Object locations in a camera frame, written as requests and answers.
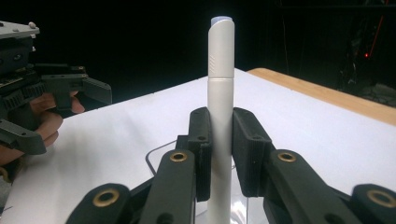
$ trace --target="white pen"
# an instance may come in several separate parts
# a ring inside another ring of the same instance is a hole
[[[233,131],[234,24],[215,17],[208,33],[207,108],[213,136],[208,223],[229,224]]]

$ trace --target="white tabletop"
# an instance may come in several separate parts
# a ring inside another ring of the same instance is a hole
[[[147,153],[188,133],[190,112],[207,105],[206,85],[202,77],[65,119],[48,152],[27,158],[1,223],[65,223],[91,189],[132,189],[151,178]],[[238,69],[234,106],[254,113],[276,148],[301,154],[333,188],[350,194],[373,183],[396,190],[396,126]]]

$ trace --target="pen cap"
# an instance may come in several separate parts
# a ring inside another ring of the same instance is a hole
[[[208,76],[233,78],[234,33],[233,19],[215,17],[208,34]]]

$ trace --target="wooden table edge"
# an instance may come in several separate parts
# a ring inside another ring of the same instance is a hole
[[[247,72],[256,77],[261,77],[329,104],[340,106],[344,109],[391,125],[396,125],[396,108],[391,106],[381,105],[377,102],[323,87],[296,77],[283,75],[266,68],[254,68]]]

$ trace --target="dark background equipment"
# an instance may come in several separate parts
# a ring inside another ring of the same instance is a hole
[[[380,8],[360,7],[382,7],[385,3],[111,1],[91,6],[69,1],[60,6],[56,2],[29,1],[7,3],[0,8],[0,15],[3,21],[34,21],[45,31],[35,41],[33,63],[84,64],[90,74],[113,87],[113,103],[117,103],[206,76],[207,31],[210,19],[218,15],[228,15],[236,24],[236,68],[247,71],[265,67],[341,89],[337,83],[346,63],[348,42],[357,27],[353,21],[367,18],[371,26],[365,28],[368,36],[376,32],[379,23]],[[395,88],[395,16],[390,13],[395,11],[394,4],[394,0],[388,1],[390,9],[385,10],[373,53],[357,64],[359,83],[350,83],[348,93],[357,94],[375,83]],[[365,16],[359,10],[370,13]],[[360,46],[369,42],[369,38],[362,40]],[[89,110],[103,105],[88,101],[85,106]]]

